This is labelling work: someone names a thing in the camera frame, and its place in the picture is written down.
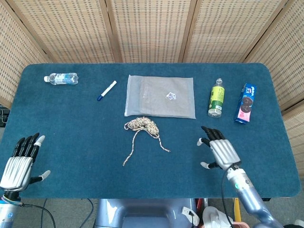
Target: robot finger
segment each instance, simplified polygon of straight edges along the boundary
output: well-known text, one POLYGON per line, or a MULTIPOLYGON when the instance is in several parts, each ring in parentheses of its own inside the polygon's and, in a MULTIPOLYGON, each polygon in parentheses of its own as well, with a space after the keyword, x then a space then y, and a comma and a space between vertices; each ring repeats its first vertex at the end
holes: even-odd
POLYGON ((207 128, 205 126, 202 126, 201 128, 204 130, 204 132, 206 132, 206 134, 210 140, 216 140, 216 137, 210 128, 207 128))
POLYGON ((206 138, 201 139, 202 143, 206 144, 208 147, 210 147, 210 140, 206 138))
POLYGON ((200 165, 202 167, 204 167, 205 169, 208 169, 208 170, 213 169, 213 168, 217 168, 219 166, 216 162, 208 164, 208 163, 205 163, 203 161, 200 163, 200 165))
POLYGON ((29 136, 29 137, 26 138, 26 140, 24 140, 24 142, 22 143, 21 149, 20 149, 20 152, 19 152, 19 155, 18 155, 19 157, 24 156, 25 151, 26 151, 26 149, 27 149, 27 147, 28 147, 28 143, 29 143, 29 141, 30 141, 31 138, 32 138, 32 136, 29 136))
POLYGON ((216 129, 211 129, 212 133, 214 134, 216 139, 221 139, 220 135, 218 134, 216 129))
POLYGON ((40 181, 43 181, 43 178, 42 177, 31 177, 29 179, 29 183, 28 184, 33 184, 33 183, 36 183, 36 182, 40 182, 40 181))
POLYGON ((215 130, 217 131, 217 133, 218 133, 220 139, 226 139, 226 138, 224 137, 224 135, 222 134, 222 132, 220 132, 218 129, 215 129, 215 130))
POLYGON ((36 157, 37 157, 39 148, 40 148, 41 144, 43 143, 44 139, 45 139, 45 136, 42 135, 42 136, 40 136, 40 137, 37 139, 37 141, 34 143, 33 150, 32 150, 32 152, 31 152, 31 154, 30 154, 30 156, 34 159, 33 162, 35 162, 35 160, 36 160, 36 157))
POLYGON ((38 138, 38 136, 39 136, 39 133, 36 133, 30 139, 27 150, 24 153, 24 156, 26 156, 26 157, 30 156, 30 154, 32 153, 32 150, 33 150, 34 143, 36 142, 36 139, 38 138))
POLYGON ((219 167, 219 165, 218 165, 216 162, 210 163, 210 164, 208 165, 208 168, 209 168, 209 169, 213 169, 213 168, 217 168, 217 167, 219 167))
POLYGON ((21 148, 21 144, 24 142, 25 138, 21 138, 17 143, 16 143, 16 146, 14 148, 14 151, 13 151, 13 154, 12 154, 12 157, 16 157, 19 155, 19 151, 20 151, 20 148, 21 148))

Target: blue box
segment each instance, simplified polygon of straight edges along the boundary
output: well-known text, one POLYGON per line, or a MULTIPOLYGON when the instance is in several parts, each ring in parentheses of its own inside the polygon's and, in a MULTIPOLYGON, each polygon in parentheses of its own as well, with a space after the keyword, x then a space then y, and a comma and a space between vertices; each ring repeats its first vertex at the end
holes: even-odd
POLYGON ((234 121, 246 124, 250 121, 251 108, 255 99, 257 87, 246 83, 241 91, 234 121))

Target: rope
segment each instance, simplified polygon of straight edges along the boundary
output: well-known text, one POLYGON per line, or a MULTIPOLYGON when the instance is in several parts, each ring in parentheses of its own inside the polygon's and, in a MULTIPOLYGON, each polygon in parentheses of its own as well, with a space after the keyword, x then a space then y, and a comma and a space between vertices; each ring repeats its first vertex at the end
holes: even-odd
POLYGON ((140 131, 146 131, 154 139, 158 139, 159 142, 160 142, 161 148, 164 151, 170 152, 169 150, 165 149, 162 146, 162 144, 161 144, 162 142, 161 142, 161 139, 160 139, 160 131, 158 130, 156 124, 152 120, 150 120, 149 118, 143 116, 143 117, 138 117, 138 118, 136 118, 134 120, 131 120, 130 122, 127 122, 124 125, 124 129, 125 130, 131 129, 132 131, 136 131, 136 133, 135 133, 135 135, 133 137, 133 140, 132 140, 132 151, 129 154, 129 156, 125 159, 125 161, 123 162, 123 166, 127 163, 127 161, 129 160, 129 158, 133 154, 133 151, 134 151, 134 140, 135 140, 135 137, 137 136, 138 132, 140 132, 140 131))

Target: white marker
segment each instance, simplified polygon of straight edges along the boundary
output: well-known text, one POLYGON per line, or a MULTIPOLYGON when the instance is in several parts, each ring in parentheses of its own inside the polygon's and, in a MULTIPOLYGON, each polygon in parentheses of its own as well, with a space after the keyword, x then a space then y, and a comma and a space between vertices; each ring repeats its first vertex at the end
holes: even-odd
POLYGON ((107 87, 102 94, 100 94, 100 96, 97 98, 97 101, 100 101, 110 91, 110 89, 112 89, 113 86, 116 85, 116 83, 116 81, 113 81, 112 84, 110 84, 110 86, 107 87))

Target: blue felt tablecloth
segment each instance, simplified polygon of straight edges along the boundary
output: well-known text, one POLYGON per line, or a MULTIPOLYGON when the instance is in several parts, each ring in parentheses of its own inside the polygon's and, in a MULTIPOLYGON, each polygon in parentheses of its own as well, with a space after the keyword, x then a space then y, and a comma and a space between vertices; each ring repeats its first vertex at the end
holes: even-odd
MULTIPOLYGON (((262 64, 37 64, 21 77, 0 145, 4 169, 19 138, 40 132, 46 136, 33 176, 50 169, 44 181, 30 185, 22 197, 43 198, 196 198, 220 197, 223 170, 206 170, 213 162, 200 126, 220 129, 234 145, 244 168, 262 197, 290 197, 300 190, 294 157, 281 118, 268 69, 262 64), (76 72, 77 85, 51 85, 43 76, 76 72), (163 146, 146 132, 135 140, 124 124, 128 75, 193 77, 196 120, 151 117, 163 146), (207 115, 215 80, 225 86, 222 117, 207 115), (113 80, 117 85, 96 100, 113 80), (251 121, 233 122, 240 91, 257 86, 251 121)), ((228 184, 225 197, 235 196, 228 184)))

